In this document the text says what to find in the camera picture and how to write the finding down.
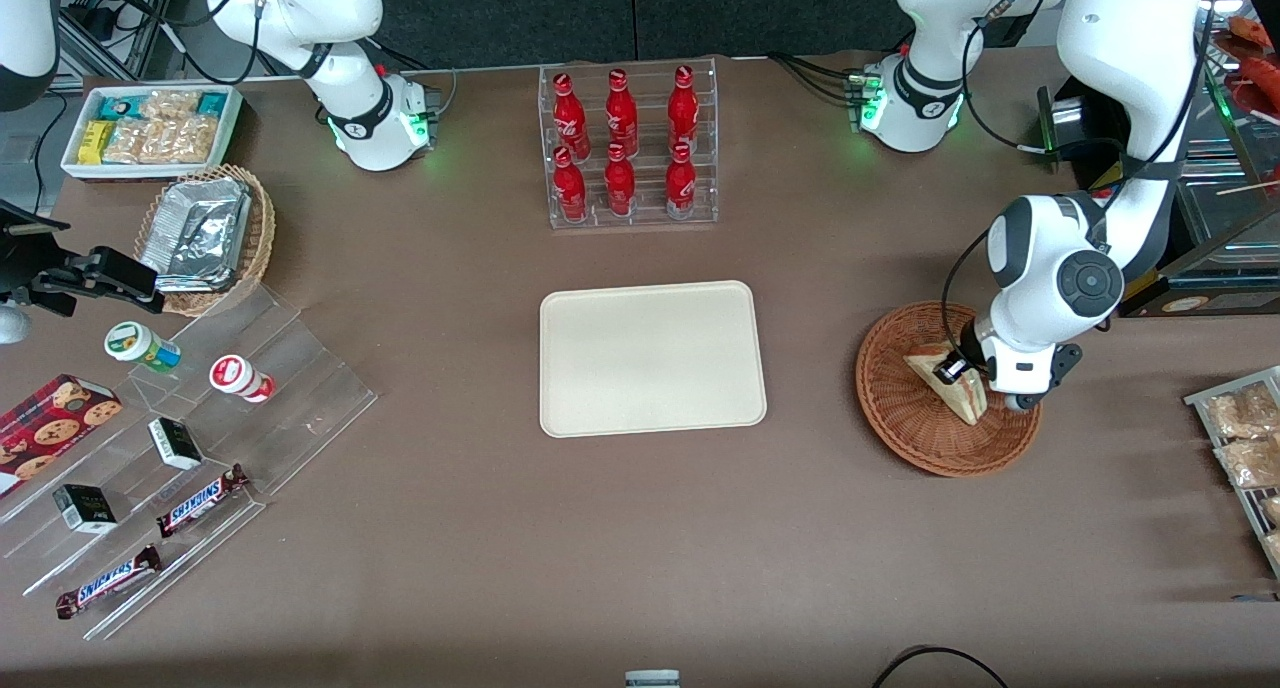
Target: wicker basket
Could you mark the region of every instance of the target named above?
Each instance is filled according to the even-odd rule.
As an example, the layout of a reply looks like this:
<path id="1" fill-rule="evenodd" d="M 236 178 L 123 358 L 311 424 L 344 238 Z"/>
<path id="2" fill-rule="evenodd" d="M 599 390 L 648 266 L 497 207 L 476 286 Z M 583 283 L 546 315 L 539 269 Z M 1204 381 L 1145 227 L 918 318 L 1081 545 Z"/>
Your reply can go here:
<path id="1" fill-rule="evenodd" d="M 965 306 L 947 306 L 954 331 L 973 318 Z M 902 361 L 911 347 L 946 341 L 937 301 L 902 306 L 879 318 L 858 350 L 855 384 L 872 428 L 908 463 L 964 478 L 1007 468 L 1027 451 L 1041 422 L 1041 405 L 1011 410 L 987 387 L 987 413 L 965 425 Z"/>
<path id="2" fill-rule="evenodd" d="M 205 315 L 219 301 L 228 299 L 221 308 L 238 302 L 237 295 L 248 295 L 262 274 L 266 272 L 266 263 L 271 258 L 271 240 L 275 238 L 275 208 L 271 206 L 271 196 L 266 194 L 262 183 L 252 173 L 237 165 L 219 165 L 209 170 L 192 173 L 188 176 L 178 178 L 178 182 L 211 182 L 215 178 L 236 178 L 244 183 L 253 193 L 253 202 L 250 206 L 248 226 L 244 229 L 244 242 L 241 247 L 239 265 L 236 270 L 236 283 L 229 290 L 221 293 L 165 293 L 165 313 L 186 315 L 188 318 Z M 151 233 L 151 220 L 155 219 L 156 206 L 160 205 L 160 196 L 151 201 L 151 210 L 142 219 L 142 229 L 133 240 L 133 258 L 142 258 L 142 247 L 146 246 L 147 235 Z"/>

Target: white box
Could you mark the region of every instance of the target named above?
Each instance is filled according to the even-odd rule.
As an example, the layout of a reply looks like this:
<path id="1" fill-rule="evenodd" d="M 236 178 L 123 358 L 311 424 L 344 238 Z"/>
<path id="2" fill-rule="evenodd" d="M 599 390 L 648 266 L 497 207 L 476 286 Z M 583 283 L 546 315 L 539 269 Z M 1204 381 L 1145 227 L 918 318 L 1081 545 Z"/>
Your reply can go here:
<path id="1" fill-rule="evenodd" d="M 150 91 L 200 91 L 205 95 L 227 95 L 227 104 L 223 105 L 223 114 L 218 118 L 218 133 L 214 136 L 214 146 L 209 151 L 209 159 L 204 162 L 156 162 L 156 164 L 119 164 L 105 162 L 100 165 L 83 165 L 76 161 L 81 141 L 84 138 L 84 127 L 97 116 L 102 98 L 115 98 L 123 96 L 146 95 Z M 227 146 L 232 142 L 232 132 L 236 128 L 236 119 L 243 98 L 232 86 L 218 86 L 214 83 L 151 83 L 134 86 L 110 86 L 93 88 L 84 96 L 84 105 L 76 119 L 76 129 L 63 151 L 63 170 L 68 176 L 81 178 L 83 182 L 128 182 L 128 179 L 143 178 L 173 178 L 186 176 L 206 168 L 221 165 Z"/>

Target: red bottle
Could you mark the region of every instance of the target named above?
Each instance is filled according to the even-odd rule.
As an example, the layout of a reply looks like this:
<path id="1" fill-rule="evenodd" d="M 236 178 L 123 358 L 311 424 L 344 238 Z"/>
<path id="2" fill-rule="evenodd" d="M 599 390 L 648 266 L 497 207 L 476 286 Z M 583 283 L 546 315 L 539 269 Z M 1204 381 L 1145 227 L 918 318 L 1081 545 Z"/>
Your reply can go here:
<path id="1" fill-rule="evenodd" d="M 556 183 L 556 199 L 559 201 L 561 214 L 568 223 L 584 223 L 586 220 L 586 182 L 582 182 L 582 173 L 573 165 L 573 156 L 567 147 L 556 146 L 553 153 L 556 159 L 556 174 L 552 182 Z"/>
<path id="2" fill-rule="evenodd" d="M 676 68 L 676 90 L 667 101 L 667 142 L 672 151 L 676 145 L 689 145 L 689 152 L 698 152 L 698 95 L 694 92 L 694 69 Z"/>
<path id="3" fill-rule="evenodd" d="M 698 179 L 689 162 L 689 145 L 676 145 L 673 161 L 667 168 L 667 215 L 685 220 L 694 211 L 694 182 Z"/>
<path id="4" fill-rule="evenodd" d="M 604 169 L 604 185 L 609 192 L 609 210 L 627 217 L 636 205 L 636 173 L 627 160 L 627 151 L 617 141 L 609 145 L 609 165 Z"/>
<path id="5" fill-rule="evenodd" d="M 617 141 L 627 151 L 627 159 L 640 152 L 640 120 L 636 98 L 627 91 L 627 72 L 609 70 L 609 98 L 604 101 L 604 114 L 609 119 L 609 139 Z"/>
<path id="6" fill-rule="evenodd" d="M 586 111 L 582 101 L 573 95 L 573 79 L 567 73 L 552 78 L 556 86 L 556 132 L 563 145 L 572 151 L 573 160 L 582 162 L 591 155 L 591 138 L 586 136 Z"/>

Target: snickers bar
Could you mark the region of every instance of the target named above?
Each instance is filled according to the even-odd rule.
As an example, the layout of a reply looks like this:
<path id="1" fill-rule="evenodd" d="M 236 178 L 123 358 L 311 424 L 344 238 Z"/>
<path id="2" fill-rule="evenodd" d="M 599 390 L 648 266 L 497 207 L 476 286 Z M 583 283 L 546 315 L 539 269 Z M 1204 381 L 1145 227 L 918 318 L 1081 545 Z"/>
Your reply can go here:
<path id="1" fill-rule="evenodd" d="M 106 593 L 123 591 L 163 569 L 160 552 L 156 552 L 155 546 L 147 546 L 132 560 L 123 561 L 116 568 L 99 575 L 92 583 L 81 586 L 78 591 L 68 591 L 58 596 L 58 618 L 67 620 Z"/>
<path id="2" fill-rule="evenodd" d="M 201 489 L 195 496 L 187 497 L 179 506 L 175 506 L 175 509 L 165 515 L 160 515 L 156 519 L 156 524 L 160 526 L 160 537 L 168 538 L 183 526 L 195 523 L 197 518 L 205 515 L 212 506 L 223 503 L 227 496 L 230 496 L 243 483 L 248 483 L 248 477 L 246 477 L 237 463 L 227 473 L 219 474 L 218 480 Z"/>

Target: brown table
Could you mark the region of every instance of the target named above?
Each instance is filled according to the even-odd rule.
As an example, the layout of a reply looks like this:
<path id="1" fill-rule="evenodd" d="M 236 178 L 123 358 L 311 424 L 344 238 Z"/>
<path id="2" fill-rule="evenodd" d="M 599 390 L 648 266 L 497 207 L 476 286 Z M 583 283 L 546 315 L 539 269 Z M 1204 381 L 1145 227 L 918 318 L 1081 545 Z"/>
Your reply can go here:
<path id="1" fill-rule="evenodd" d="M 860 63 L 865 56 L 855 56 Z M 847 64 L 840 56 L 831 64 Z M 1123 322 L 1002 474 L 891 455 L 851 389 L 873 320 L 937 297 L 1011 197 L 1064 191 L 968 116 L 896 155 L 776 65 L 721 59 L 722 223 L 550 231 L 536 72 L 466 73 L 425 160 L 361 173 L 301 82 L 247 83 L 229 160 L 268 187 L 268 283 L 381 394 L 115 638 L 84 643 L 0 570 L 0 685 L 865 685 L 900 650 L 968 650 L 1014 685 L 1275 685 L 1274 590 L 1180 396 L 1277 363 L 1280 320 Z M 989 51 L 974 91 L 1027 127 L 1052 51 Z M 64 246 L 132 246 L 155 185 L 68 182 Z M 538 425 L 549 292 L 736 278 L 755 292 L 769 414 L 754 428 L 556 441 Z M 993 283 L 975 260 L 956 301 Z M 127 306 L 36 315 L 0 405 L 58 372 L 113 382 Z M 175 331 L 178 318 L 150 320 Z M 955 659 L 899 684 L 988 685 Z"/>

